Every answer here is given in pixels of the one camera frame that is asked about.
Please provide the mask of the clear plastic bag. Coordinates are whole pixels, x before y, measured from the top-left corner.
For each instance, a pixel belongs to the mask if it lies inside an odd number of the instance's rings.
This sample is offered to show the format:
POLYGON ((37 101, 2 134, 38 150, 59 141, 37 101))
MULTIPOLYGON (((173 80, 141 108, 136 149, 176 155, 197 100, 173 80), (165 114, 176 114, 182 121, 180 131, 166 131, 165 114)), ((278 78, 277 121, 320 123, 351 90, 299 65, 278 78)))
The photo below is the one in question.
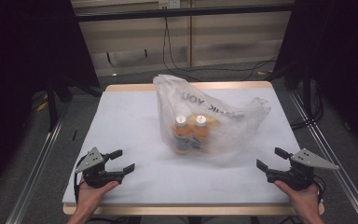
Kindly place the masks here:
POLYGON ((186 116, 192 129, 190 150, 183 154, 218 153, 233 151, 245 143, 271 110, 269 101, 259 97, 241 107, 229 105, 179 77, 158 75, 153 78, 153 84, 157 89, 160 135, 176 153, 172 126, 178 115, 186 116), (190 123, 193 115, 211 116, 220 123, 209 127, 204 149, 193 148, 194 125, 190 123))

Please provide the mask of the black curtain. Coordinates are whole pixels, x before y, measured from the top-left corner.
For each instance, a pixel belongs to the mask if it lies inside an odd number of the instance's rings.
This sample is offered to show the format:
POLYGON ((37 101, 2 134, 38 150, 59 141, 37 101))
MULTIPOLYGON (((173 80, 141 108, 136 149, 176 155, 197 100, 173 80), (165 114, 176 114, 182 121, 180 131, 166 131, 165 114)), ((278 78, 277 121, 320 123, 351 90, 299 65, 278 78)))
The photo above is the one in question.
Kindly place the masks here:
POLYGON ((71 0, 0 0, 0 175, 35 93, 98 85, 71 0))
POLYGON ((294 0, 274 69, 293 89, 308 74, 358 133, 358 0, 294 0))

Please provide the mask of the wall outlet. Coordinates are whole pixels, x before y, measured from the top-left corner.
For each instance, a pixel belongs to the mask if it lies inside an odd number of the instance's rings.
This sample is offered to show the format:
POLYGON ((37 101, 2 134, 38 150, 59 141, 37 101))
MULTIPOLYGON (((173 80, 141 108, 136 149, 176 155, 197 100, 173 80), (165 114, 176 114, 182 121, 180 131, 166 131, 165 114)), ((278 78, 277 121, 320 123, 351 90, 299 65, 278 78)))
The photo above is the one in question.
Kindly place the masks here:
POLYGON ((158 0, 159 9, 176 9, 181 7, 180 0, 158 0))

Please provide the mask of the black metal stand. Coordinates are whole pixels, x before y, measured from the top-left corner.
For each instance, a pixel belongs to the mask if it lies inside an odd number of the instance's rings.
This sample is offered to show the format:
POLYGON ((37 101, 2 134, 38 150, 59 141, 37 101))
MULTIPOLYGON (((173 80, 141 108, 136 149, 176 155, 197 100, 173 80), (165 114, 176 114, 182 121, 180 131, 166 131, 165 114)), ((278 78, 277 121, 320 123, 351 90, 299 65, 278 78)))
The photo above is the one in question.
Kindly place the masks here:
POLYGON ((284 77, 284 86, 289 91, 294 91, 301 86, 299 96, 305 117, 296 119, 291 123, 293 130, 304 128, 318 121, 324 114, 324 105, 318 86, 311 83, 310 68, 303 63, 292 63, 284 77))
POLYGON ((66 76, 49 76, 46 82, 46 92, 48 97, 48 112, 49 112, 49 131, 58 125, 59 117, 56 106, 56 96, 63 102, 70 102, 73 99, 73 94, 70 92, 69 87, 74 86, 94 97, 101 97, 102 92, 94 90, 86 84, 76 81, 71 77, 66 76))

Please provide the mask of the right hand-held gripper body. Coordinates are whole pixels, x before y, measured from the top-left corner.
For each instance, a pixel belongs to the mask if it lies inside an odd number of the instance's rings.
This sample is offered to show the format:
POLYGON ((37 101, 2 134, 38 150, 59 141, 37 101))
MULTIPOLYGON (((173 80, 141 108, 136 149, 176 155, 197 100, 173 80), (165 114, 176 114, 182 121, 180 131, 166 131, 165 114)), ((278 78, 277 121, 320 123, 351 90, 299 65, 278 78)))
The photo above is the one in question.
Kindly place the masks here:
POLYGON ((300 149, 287 160, 290 162, 290 169, 288 171, 279 171, 268 168, 266 177, 269 183, 280 180, 287 184, 291 189, 303 190, 314 183, 315 168, 329 170, 339 169, 338 165, 323 159, 305 148, 300 149))

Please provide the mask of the person's left hand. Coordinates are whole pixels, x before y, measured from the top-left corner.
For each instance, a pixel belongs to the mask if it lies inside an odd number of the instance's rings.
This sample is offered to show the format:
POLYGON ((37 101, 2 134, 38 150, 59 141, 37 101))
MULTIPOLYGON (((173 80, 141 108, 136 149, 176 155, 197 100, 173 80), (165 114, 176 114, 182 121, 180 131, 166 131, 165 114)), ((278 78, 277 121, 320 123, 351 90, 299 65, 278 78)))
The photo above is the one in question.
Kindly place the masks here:
POLYGON ((79 185, 76 211, 83 215, 91 215, 99 206, 104 195, 117 187, 117 181, 111 181, 101 188, 90 187, 85 181, 79 185))

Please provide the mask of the orange bottle with white cap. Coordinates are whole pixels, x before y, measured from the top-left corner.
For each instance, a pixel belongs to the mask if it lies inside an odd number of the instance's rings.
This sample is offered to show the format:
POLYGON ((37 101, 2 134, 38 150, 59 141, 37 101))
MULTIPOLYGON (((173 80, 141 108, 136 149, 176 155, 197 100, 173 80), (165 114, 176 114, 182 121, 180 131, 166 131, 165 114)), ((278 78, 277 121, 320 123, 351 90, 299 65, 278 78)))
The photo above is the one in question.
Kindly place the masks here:
POLYGON ((193 126, 193 148, 204 149, 209 132, 207 118, 197 115, 193 126))
POLYGON ((175 118, 172 133, 176 151, 180 154, 187 153, 191 147, 192 129, 186 116, 178 115, 175 118))

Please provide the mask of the person's right hand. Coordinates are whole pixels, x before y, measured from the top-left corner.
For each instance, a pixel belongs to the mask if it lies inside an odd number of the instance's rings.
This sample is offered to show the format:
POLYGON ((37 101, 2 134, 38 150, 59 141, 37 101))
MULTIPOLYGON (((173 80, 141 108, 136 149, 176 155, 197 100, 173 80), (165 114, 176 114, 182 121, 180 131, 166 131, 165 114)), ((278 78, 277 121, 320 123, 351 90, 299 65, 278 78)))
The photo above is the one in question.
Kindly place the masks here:
POLYGON ((319 189, 314 184, 302 190, 291 189, 287 184, 280 180, 276 180, 274 185, 289 197, 290 202, 298 215, 309 213, 319 214, 319 189))

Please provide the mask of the black horizontal bar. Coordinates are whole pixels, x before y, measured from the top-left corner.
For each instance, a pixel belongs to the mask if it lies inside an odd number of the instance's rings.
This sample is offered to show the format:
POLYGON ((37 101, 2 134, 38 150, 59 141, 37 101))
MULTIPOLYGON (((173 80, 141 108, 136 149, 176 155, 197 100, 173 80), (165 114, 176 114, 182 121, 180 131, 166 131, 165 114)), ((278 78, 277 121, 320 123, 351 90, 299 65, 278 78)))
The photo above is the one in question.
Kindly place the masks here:
POLYGON ((76 14, 74 16, 74 19, 79 22, 121 21, 121 20, 170 18, 170 17, 187 17, 187 16, 241 14, 241 13, 284 12, 284 11, 293 11, 295 9, 296 9, 295 4, 251 5, 251 6, 241 6, 241 7, 194 7, 194 8, 112 12, 112 13, 84 13, 84 14, 76 14))

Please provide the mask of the metal floor rail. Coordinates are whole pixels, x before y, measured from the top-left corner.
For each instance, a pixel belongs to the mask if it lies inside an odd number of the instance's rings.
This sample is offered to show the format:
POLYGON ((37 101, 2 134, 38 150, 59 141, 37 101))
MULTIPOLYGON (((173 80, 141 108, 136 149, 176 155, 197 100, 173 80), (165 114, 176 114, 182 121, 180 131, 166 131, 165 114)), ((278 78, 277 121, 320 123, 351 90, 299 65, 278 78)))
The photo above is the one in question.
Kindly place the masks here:
POLYGON ((331 162, 339 166, 339 169, 334 172, 334 175, 337 179, 337 182, 345 192, 347 198, 349 199, 352 207, 354 208, 356 214, 358 215, 358 188, 354 185, 351 178, 347 174, 345 168, 342 166, 334 150, 331 148, 330 144, 324 137, 323 132, 317 125, 317 122, 314 119, 311 119, 309 114, 306 112, 305 103, 300 98, 296 91, 291 91, 290 96, 294 102, 297 111, 299 112, 301 118, 307 122, 306 127, 310 131, 312 137, 314 138, 318 148, 322 151, 323 155, 331 162))
POLYGON ((44 142, 43 147, 38 155, 36 162, 34 163, 34 167, 32 172, 29 174, 27 182, 23 187, 20 196, 14 204, 9 216, 7 218, 6 224, 21 224, 23 218, 26 214, 30 201, 32 200, 37 184, 40 180, 40 177, 46 167, 46 163, 49 158, 49 154, 53 149, 53 146, 56 142, 57 137, 62 128, 62 121, 67 113, 67 109, 69 107, 68 103, 65 103, 62 106, 62 110, 59 113, 58 121, 53 126, 52 130, 48 132, 48 136, 44 142))

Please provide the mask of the white table mat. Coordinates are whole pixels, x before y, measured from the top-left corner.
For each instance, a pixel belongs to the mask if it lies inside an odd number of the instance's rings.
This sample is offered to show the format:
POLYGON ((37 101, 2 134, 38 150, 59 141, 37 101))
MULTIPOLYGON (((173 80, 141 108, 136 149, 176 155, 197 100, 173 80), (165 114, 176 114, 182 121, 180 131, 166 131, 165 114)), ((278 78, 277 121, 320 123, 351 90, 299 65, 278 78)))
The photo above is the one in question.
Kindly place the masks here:
POLYGON ((210 90, 209 95, 244 107, 255 97, 268 100, 271 111, 244 144, 223 154, 178 155, 160 136, 158 101, 154 91, 110 91, 103 94, 81 151, 122 150, 109 161, 109 171, 132 164, 134 171, 104 196, 111 205, 195 205, 286 203, 288 198, 256 168, 262 161, 286 170, 288 161, 276 147, 297 152, 299 145, 272 88, 210 90))

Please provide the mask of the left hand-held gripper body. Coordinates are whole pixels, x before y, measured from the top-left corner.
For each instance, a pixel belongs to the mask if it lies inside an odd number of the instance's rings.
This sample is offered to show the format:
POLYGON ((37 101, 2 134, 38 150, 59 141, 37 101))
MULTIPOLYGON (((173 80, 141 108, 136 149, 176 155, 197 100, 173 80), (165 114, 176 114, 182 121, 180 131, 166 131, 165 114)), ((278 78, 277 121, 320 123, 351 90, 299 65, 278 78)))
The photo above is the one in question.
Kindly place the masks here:
POLYGON ((80 159, 76 166, 76 173, 83 175, 86 183, 93 188, 101 188, 111 181, 121 183, 125 175, 123 171, 107 172, 105 165, 108 161, 110 153, 103 154, 97 147, 93 147, 87 154, 80 159))

